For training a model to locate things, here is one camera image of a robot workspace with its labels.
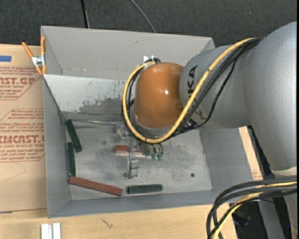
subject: black cable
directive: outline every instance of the black cable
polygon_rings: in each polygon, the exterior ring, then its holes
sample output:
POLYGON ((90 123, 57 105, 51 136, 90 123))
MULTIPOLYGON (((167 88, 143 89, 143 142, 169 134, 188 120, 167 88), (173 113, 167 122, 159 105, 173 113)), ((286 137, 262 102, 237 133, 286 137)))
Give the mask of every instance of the black cable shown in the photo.
MULTIPOLYGON (((281 191, 274 191, 272 193, 263 193, 260 194, 257 197, 236 203, 234 205, 232 205, 227 212, 223 215, 223 217, 215 223, 215 227, 213 228, 212 231, 210 231, 210 227, 209 227, 209 232, 207 232, 208 235, 208 239, 210 239, 212 237, 212 235, 215 233, 215 231, 219 228, 219 226, 224 222, 224 219, 231 213, 231 211, 236 208, 238 205, 244 204, 244 203, 250 203, 250 202, 254 202, 256 200, 262 200, 262 199, 266 199, 266 198, 275 198, 275 197, 281 197, 281 196, 287 196, 287 195, 291 195, 297 192, 297 189, 293 189, 293 190, 289 190, 289 191, 285 191, 285 192, 281 192, 281 191)), ((221 233, 218 234, 219 238, 223 238, 221 233)))
POLYGON ((144 19, 147 21, 147 23, 149 24, 149 26, 151 27, 152 31, 154 33, 157 33, 155 28, 153 27, 153 25, 151 24, 150 20, 146 17, 145 13, 142 11, 142 9, 136 4, 136 2, 134 2, 134 0, 130 0, 132 2, 132 4, 139 10, 139 12, 142 14, 142 16, 144 17, 144 19))
POLYGON ((232 193, 232 194, 227 195, 226 197, 222 198, 221 200, 219 200, 217 202, 217 204, 213 206, 212 210, 209 212, 209 214, 207 216, 207 220, 210 222, 210 220, 211 220, 210 215, 212 214, 214 224, 217 224, 218 223, 218 221, 217 221, 218 220, 217 219, 218 207, 221 206, 222 204, 224 204, 225 202, 229 201, 230 199, 240 197, 240 196, 245 196, 245 195, 252 194, 252 193, 257 193, 257 192, 259 192, 259 193, 263 192, 261 194, 261 196, 263 198, 265 198, 265 197, 267 197, 268 194, 273 194, 274 192, 281 192, 281 191, 285 191, 285 190, 294 190, 294 189, 297 189, 296 184, 295 185, 287 185, 287 186, 253 188, 253 189, 247 189, 247 190, 242 190, 239 192, 232 193))
POLYGON ((80 0, 80 1, 81 1, 81 8, 82 8, 82 12, 83 12, 85 28, 90 28, 90 24, 89 24, 89 20, 88 20, 88 14, 86 12, 84 0, 80 0))
POLYGON ((238 185, 234 185, 234 186, 224 190, 223 192, 221 192, 216 197, 216 199, 214 201, 214 205, 213 205, 212 209, 210 210, 210 212, 207 216, 207 221, 206 221, 206 231, 207 231, 207 233, 208 234, 210 233, 210 224, 211 224, 211 219, 212 219, 213 213, 217 212, 217 207, 219 206, 218 204, 221 203, 221 200, 224 199, 227 194, 229 194, 231 192, 234 192, 234 191, 237 191, 237 190, 240 190, 240 189, 243 189, 243 188, 247 188, 247 187, 254 187, 254 186, 260 186, 260 185, 269 185, 269 184, 274 184, 274 183, 293 182, 293 181, 297 181, 296 176, 292 176, 292 177, 289 177, 289 178, 281 178, 281 179, 265 179, 265 180, 260 180, 260 181, 245 182, 245 183, 241 183, 241 184, 238 184, 238 185))

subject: wire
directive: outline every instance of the wire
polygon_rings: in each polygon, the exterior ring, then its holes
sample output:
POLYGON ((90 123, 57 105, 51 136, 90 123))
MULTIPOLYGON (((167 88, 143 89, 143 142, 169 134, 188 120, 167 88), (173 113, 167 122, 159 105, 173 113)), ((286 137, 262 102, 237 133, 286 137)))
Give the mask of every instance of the wire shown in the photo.
POLYGON ((147 143, 160 143, 165 141, 166 139, 168 139, 178 128, 178 126, 180 125, 180 123, 182 122, 182 120, 185 118, 189 108, 191 107, 196 95, 198 94, 200 88, 202 87, 203 83, 205 82, 206 78, 208 77, 208 75, 210 74, 210 72, 217 66, 217 64, 226 56, 228 55, 230 52, 232 52, 233 50, 235 50, 237 47, 239 47, 240 45, 242 45, 243 43, 251 40, 253 38, 248 38, 245 40, 242 40, 240 42, 237 42, 236 44, 230 46, 228 49, 226 49, 208 68, 208 70, 205 71, 205 73, 203 74, 203 76, 201 77, 201 79, 199 80, 196 88, 194 89, 191 97, 189 98, 187 104, 185 105, 185 107, 183 108, 180 116, 178 117, 177 121, 175 122, 175 124, 171 127, 171 129, 163 136, 159 137, 159 138, 147 138, 143 135, 141 135, 140 133, 137 132, 137 130, 133 127, 133 125, 131 124, 130 118, 128 116, 128 112, 127 112, 127 105, 126 105, 126 95, 127 95, 127 90, 129 88, 129 84, 131 82, 131 80, 133 79, 133 76, 135 74, 137 74, 140 70, 144 69, 145 65, 142 64, 140 66, 138 66, 129 76, 129 78, 127 79, 126 83, 125 83, 125 87, 124 87, 124 91, 123 91, 123 97, 122 97, 122 109, 123 109, 123 116, 124 116, 124 120, 126 121, 126 124, 128 126, 128 128, 130 129, 130 131, 132 132, 132 134, 137 137, 138 139, 147 142, 147 143))
POLYGON ((89 23, 89 19, 88 19, 88 13, 86 12, 84 0, 80 0, 80 1, 81 1, 81 7, 82 7, 82 12, 83 12, 83 18, 84 18, 85 28, 90 28, 90 23, 89 23))
POLYGON ((157 33, 153 25, 151 24, 150 20, 146 17, 145 13, 142 11, 142 9, 134 2, 134 0, 130 0, 132 4, 139 10, 139 12, 143 15, 144 19, 148 22, 149 26, 153 30, 154 33, 157 33))
POLYGON ((279 189, 278 187, 273 188, 274 184, 277 183, 295 183, 295 181, 297 180, 297 177, 293 176, 290 178, 285 178, 285 179, 266 179, 266 180, 261 180, 261 181, 251 181, 251 182, 246 182, 246 183, 242 183, 242 184, 238 184, 238 185, 234 185, 226 190, 224 190, 222 193, 220 193, 215 201, 214 201, 214 205, 212 207, 212 209, 210 210, 208 216, 207 216, 207 221, 206 221, 206 231, 207 234, 210 234, 210 225, 211 225, 211 219, 214 218, 214 224, 217 224, 217 208, 223 204, 224 202, 244 195, 244 194, 250 194, 250 193, 255 193, 256 191, 259 191, 259 188, 256 189, 248 189, 245 191, 238 191, 240 189, 244 189, 244 188, 250 188, 250 187, 256 187, 256 186, 260 186, 260 185, 271 185, 271 188, 262 188, 262 190, 264 191, 268 191, 270 189, 272 190, 277 190, 279 189))
POLYGON ((223 215, 223 217, 220 219, 220 221, 215 225, 214 229, 210 232, 208 235, 208 239, 216 239, 219 234, 222 226, 224 225, 225 221, 230 217, 231 214, 234 213, 235 210, 237 210, 239 207, 242 206, 243 203, 250 203, 255 200, 261 200, 262 198, 274 198, 274 197, 280 197, 280 196, 286 196, 290 194, 294 194, 297 192, 297 189, 289 190, 286 192, 273 192, 272 194, 264 195, 263 193, 253 193, 246 196, 243 196, 241 199, 236 201, 233 206, 231 206, 228 211, 223 215))
POLYGON ((226 190, 224 190, 222 193, 220 193, 217 198, 214 201, 214 205, 212 209, 210 210, 208 216, 207 216, 207 221, 206 221, 206 232, 208 235, 211 235, 212 232, 214 232, 217 229, 217 225, 220 223, 217 220, 217 209, 218 207, 225 203, 226 201, 239 197, 239 196, 244 196, 243 199, 247 198, 247 196, 259 196, 259 199, 263 198, 272 198, 272 197, 277 197, 281 196, 281 191, 282 190, 297 190, 297 177, 293 176, 290 178, 285 178, 285 179, 266 179, 266 180, 261 180, 261 181, 252 181, 252 182, 247 182, 247 183, 242 183, 238 184, 235 186, 232 186, 226 190), (211 226, 211 219, 212 217, 214 218, 214 224, 215 227, 214 229, 210 230, 211 226))

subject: black floor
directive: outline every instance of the black floor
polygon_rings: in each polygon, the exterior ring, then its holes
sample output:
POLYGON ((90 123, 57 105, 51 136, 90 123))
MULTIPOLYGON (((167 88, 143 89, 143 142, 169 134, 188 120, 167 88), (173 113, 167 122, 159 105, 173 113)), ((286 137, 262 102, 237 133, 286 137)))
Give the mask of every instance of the black floor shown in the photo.
MULTIPOLYGON (((262 37, 297 20, 297 0, 134 0, 158 33, 210 36, 215 45, 262 37)), ((85 0, 90 28, 152 32, 130 0, 85 0)), ((0 43, 38 45, 41 25, 85 27, 80 0, 0 0, 0 43)), ((265 239, 257 204, 240 238, 265 239)))

